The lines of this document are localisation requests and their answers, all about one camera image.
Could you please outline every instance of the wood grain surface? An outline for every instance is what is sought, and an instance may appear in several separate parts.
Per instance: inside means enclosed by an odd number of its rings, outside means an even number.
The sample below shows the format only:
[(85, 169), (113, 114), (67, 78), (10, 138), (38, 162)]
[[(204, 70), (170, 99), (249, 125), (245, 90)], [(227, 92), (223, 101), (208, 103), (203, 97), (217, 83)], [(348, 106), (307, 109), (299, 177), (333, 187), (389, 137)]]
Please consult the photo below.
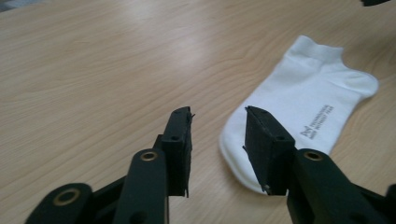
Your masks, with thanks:
[(170, 199), (171, 223), (291, 223), (284, 197), (235, 179), (218, 141), (298, 35), (378, 78), (331, 157), (384, 194), (396, 183), (396, 1), (57, 0), (0, 13), (0, 223), (22, 223), (63, 184), (125, 175), (184, 105), (196, 114), (191, 196)]

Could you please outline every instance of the white sock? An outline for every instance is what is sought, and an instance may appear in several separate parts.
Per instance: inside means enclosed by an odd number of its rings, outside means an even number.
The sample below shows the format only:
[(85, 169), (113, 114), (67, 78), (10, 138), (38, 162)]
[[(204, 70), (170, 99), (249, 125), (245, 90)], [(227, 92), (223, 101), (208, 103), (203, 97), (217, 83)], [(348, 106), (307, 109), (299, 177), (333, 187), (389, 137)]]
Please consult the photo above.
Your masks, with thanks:
[(262, 193), (242, 149), (245, 107), (269, 111), (295, 139), (298, 149), (329, 154), (356, 104), (375, 94), (376, 78), (344, 66), (342, 51), (299, 36), (273, 73), (230, 116), (219, 147), (243, 185)]

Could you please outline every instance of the black object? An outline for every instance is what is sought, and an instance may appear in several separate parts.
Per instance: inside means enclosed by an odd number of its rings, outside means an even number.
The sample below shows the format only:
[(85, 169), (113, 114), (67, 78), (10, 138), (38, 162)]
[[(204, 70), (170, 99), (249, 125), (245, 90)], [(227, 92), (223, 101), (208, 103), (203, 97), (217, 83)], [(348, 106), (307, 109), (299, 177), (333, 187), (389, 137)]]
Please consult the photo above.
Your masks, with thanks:
[(361, 0), (363, 2), (364, 7), (372, 7), (376, 6), (385, 2), (388, 2), (389, 0)]
[(134, 155), (127, 176), (96, 192), (86, 184), (61, 186), (26, 223), (169, 223), (168, 196), (188, 196), (191, 122), (189, 107), (175, 110), (154, 147)]
[(396, 223), (396, 185), (381, 196), (352, 184), (326, 154), (294, 147), (267, 111), (247, 107), (245, 151), (262, 190), (286, 195), (293, 223)]

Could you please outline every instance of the black logo on sock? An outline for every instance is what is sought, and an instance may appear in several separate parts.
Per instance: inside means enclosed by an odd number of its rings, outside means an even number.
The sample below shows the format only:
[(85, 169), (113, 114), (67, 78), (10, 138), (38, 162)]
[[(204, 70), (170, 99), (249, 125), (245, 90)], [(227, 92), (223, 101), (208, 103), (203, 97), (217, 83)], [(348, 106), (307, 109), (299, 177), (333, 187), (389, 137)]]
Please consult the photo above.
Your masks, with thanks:
[(304, 126), (304, 131), (300, 132), (300, 134), (310, 139), (314, 139), (315, 136), (317, 136), (320, 127), (327, 120), (333, 109), (334, 107), (331, 105), (324, 105), (314, 117), (312, 122), (308, 126)]

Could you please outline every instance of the table surface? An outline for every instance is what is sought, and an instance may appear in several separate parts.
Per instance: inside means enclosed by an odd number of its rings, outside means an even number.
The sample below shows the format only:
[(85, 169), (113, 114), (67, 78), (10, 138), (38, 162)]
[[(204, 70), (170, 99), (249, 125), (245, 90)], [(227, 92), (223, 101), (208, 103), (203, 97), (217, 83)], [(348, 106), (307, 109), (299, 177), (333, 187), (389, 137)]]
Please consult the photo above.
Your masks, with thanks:
[(298, 35), (378, 78), (331, 153), (354, 183), (396, 183), (396, 1), (55, 0), (0, 14), (0, 222), (51, 190), (126, 174), (170, 112), (191, 106), (189, 199), (171, 223), (291, 223), (285, 197), (244, 188), (219, 153), (227, 118)]

